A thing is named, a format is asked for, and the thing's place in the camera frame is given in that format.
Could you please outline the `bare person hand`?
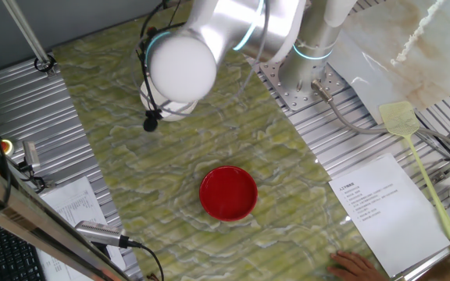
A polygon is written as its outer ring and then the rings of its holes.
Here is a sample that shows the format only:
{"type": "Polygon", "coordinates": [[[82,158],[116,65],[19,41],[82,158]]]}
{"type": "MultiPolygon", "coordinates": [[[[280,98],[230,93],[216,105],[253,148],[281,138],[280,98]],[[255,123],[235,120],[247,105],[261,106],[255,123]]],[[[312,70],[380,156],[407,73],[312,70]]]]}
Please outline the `bare person hand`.
{"type": "Polygon", "coordinates": [[[388,281],[366,258],[355,253],[338,251],[330,255],[337,266],[327,270],[344,281],[388,281]]]}

